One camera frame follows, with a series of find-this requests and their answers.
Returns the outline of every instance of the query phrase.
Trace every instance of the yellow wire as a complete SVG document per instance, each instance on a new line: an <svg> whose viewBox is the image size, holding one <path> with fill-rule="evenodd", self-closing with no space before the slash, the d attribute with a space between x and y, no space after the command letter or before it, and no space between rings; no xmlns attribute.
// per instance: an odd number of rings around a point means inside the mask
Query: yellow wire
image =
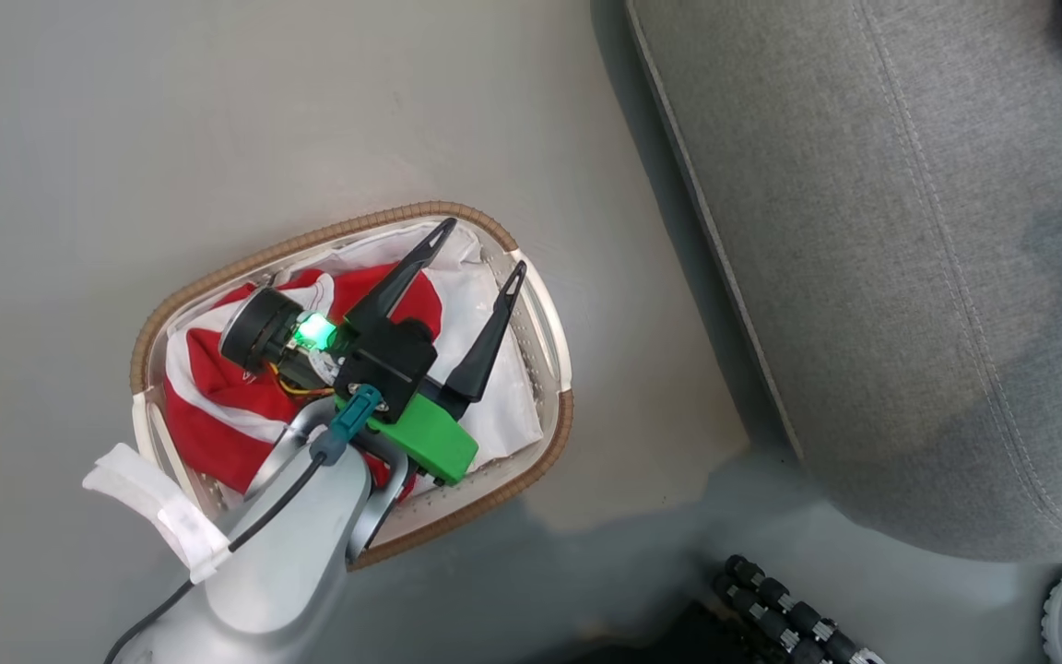
<svg viewBox="0 0 1062 664"><path fill-rule="evenodd" d="M282 378L281 378L281 371L279 371L277 369L277 364L273 364L273 362L270 362L269 363L269 369L273 370L273 375L276 375L276 378L277 378L277 386L281 386L281 389L284 391L286 391L287 395L313 396L313 395L332 395L333 394L332 388L328 388L327 390L298 390L298 388L291 388L290 386L286 386L286 381L282 380Z"/></svg>

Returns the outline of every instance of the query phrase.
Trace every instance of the label tag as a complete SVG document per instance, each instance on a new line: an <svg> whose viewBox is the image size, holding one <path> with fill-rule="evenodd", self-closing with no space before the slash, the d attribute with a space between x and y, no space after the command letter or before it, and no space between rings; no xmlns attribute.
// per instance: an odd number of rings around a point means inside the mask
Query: label tag
<svg viewBox="0 0 1062 664"><path fill-rule="evenodd" d="M333 386L333 378L339 374L339 365L333 362L333 358L322 352L308 352L307 357L311 361L313 373L327 386Z"/></svg>

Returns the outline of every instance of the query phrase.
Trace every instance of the red object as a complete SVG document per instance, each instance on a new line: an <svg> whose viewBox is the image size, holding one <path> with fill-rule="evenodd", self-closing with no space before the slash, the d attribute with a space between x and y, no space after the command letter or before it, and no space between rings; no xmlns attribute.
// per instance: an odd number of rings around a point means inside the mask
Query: red object
<svg viewBox="0 0 1062 664"><path fill-rule="evenodd" d="M357 270L332 279L321 270L308 269L278 289L312 303L327 303L328 319L341 323L388 271L391 265ZM234 305L252 293L252 285L226 294L185 336L174 335L166 346L166 428L183 461L241 493L273 448L271 441L282 423L297 415L304 401L287 395L270 371L245 375L243 369L220 356L220 329ZM429 278L417 274L392 319L416 318L429 325L435 339L442 328L442 302ZM366 458L376 482L388 480L388 466ZM409 482L405 495L412 488Z"/></svg>

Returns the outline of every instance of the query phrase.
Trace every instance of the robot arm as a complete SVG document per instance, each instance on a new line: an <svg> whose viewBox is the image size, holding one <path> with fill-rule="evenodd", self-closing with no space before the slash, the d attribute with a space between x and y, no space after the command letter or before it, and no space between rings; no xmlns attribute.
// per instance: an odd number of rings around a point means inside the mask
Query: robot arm
<svg viewBox="0 0 1062 664"><path fill-rule="evenodd" d="M464 477L478 445L458 421L483 395L527 266L502 285L448 380L432 381L429 329L391 314L456 223L438 224L339 326L273 289L254 291L228 321L224 357L253 374L271 365L293 388L324 395L290 422L254 477L223 567L202 588L183 584L118 640L106 664L303 661L337 605L346 564L370 545L413 472L438 483ZM327 429L313 437L320 426ZM373 486L363 454L388 463L387 483Z"/></svg>

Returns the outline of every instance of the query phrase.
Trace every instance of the basket rim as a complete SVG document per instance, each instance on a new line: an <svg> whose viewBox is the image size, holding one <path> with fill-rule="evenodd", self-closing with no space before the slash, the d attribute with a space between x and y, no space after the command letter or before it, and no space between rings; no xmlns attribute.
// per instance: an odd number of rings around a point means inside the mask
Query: basket rim
<svg viewBox="0 0 1062 664"><path fill-rule="evenodd" d="M484 231L485 234L489 234L491 238L494 238L507 252L514 252L518 249L518 243L515 242L514 237L500 223L494 221L494 218L491 218L490 215L476 209L476 207L463 206L460 203L448 201L426 201L413 203L413 205L408 206L392 207L392 209L358 216L358 218L332 223L329 226L320 227L318 231L294 236L294 238L277 242L277 244L273 244L271 248L262 249L262 251L244 257L244 259L233 261L222 269L217 269L215 272L199 278L199 280L189 283L183 289L174 291L174 293L164 300L147 318L142 330L138 333L138 338L136 338L134 354L132 354L130 359L131 393L139 395L151 388L151 385L147 381L147 364L150 360L153 345L155 345L155 339L160 329L164 328L166 321L174 314L174 311L179 311L191 300L199 297L209 290L213 290L215 287L223 283L232 282L234 277L253 272L253 270L261 266L281 260L291 254L329 242L329 240L345 238L345 236L372 229L372 227L382 227L391 223L435 215L455 216L455 218L464 219L475 224L475 226ZM524 489L531 487L537 479L542 478L545 472L555 463L555 460L563 454L565 446L568 445L568 436L571 429L572 391L571 388L568 388L568 390L560 392L560 416L556 419L555 431L552 432L551 442L548 443L547 449L544 449L539 458L530 467L520 472L519 475L514 476L514 478L508 480L506 483L494 488L493 491L481 496L480 499L476 499L472 504L456 510L456 512L440 517L429 525L422 526L413 530L413 532L401 534L401 537L392 540L392 542L384 542L378 547L367 548L352 568L359 569L370 566L370 564L382 562L382 560L392 558L392 556L404 554L405 550L421 546L423 543L442 537L442 534L448 533L450 530L464 526L469 521L475 521L475 518L490 512L491 509L504 504L508 499L512 499L515 495L521 493Z"/></svg>

